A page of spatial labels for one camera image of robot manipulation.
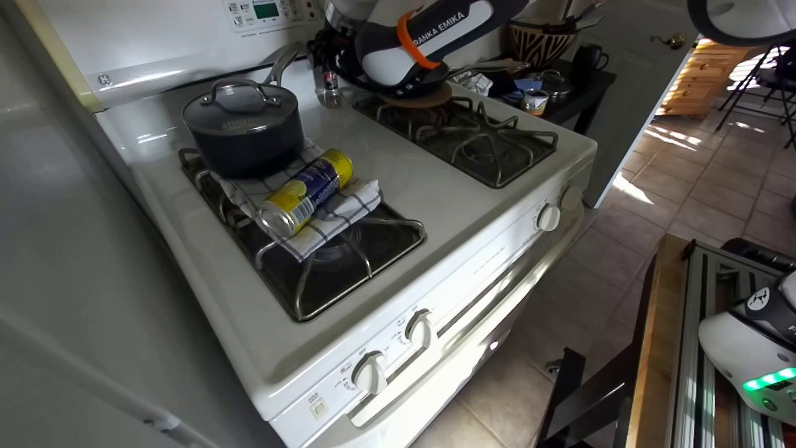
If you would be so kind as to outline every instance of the tiled floor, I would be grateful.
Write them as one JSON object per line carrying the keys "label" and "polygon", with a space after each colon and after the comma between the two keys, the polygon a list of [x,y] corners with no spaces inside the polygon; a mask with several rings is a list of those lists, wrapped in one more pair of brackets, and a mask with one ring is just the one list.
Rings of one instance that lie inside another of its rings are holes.
{"label": "tiled floor", "polygon": [[717,121],[718,114],[656,119],[644,130],[581,238],[531,290],[510,340],[417,448],[531,445],[551,391],[545,363],[569,346],[595,374],[630,340],[644,266],[663,231],[707,244],[746,237],[796,254],[796,149],[780,149],[786,130],[743,112],[722,131]]}

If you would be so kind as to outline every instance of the oven door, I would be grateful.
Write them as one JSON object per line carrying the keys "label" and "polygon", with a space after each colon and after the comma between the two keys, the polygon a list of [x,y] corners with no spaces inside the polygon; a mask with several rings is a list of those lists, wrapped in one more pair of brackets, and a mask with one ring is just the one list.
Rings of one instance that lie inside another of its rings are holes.
{"label": "oven door", "polygon": [[408,445],[473,378],[477,366],[503,343],[525,309],[526,290],[571,247],[581,229],[581,213],[569,226],[537,238],[493,289],[499,290],[455,338],[455,346],[417,381],[389,391],[387,404],[367,404],[342,414],[310,445]]}

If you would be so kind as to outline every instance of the cabinet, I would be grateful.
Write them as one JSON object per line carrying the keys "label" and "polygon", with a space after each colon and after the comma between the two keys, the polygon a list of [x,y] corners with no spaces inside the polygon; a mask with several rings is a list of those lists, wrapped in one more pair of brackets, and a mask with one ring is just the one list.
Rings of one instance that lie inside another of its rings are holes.
{"label": "cabinet", "polygon": [[755,48],[728,48],[698,40],[671,88],[663,93],[656,114],[704,117],[727,93],[731,70],[753,54]]}

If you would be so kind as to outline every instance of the oven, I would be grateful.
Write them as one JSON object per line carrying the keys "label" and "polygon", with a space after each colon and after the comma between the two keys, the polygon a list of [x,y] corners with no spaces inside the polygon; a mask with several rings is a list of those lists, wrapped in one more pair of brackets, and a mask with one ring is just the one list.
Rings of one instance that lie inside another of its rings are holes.
{"label": "oven", "polygon": [[316,5],[236,22],[249,0],[96,2],[79,17],[96,29],[59,2],[20,0],[285,445],[408,445],[581,229],[592,139],[455,84],[438,105],[358,93],[331,109],[297,59],[284,71],[306,135],[291,168],[338,147],[380,202],[295,258],[245,213],[244,187],[203,167],[181,112],[219,80],[264,80],[264,54],[320,27]]}

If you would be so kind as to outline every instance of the burner grate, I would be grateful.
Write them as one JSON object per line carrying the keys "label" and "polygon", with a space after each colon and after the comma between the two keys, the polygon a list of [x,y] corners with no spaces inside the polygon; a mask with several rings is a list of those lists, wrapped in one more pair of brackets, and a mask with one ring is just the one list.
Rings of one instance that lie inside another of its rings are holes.
{"label": "burner grate", "polygon": [[554,131],[518,130],[518,117],[495,119],[469,98],[427,109],[373,98],[358,109],[493,188],[539,163],[556,144]]}
{"label": "burner grate", "polygon": [[228,202],[197,149],[181,149],[179,160],[188,182],[294,320],[310,320],[426,241],[421,221],[403,219],[380,203],[297,263]]}

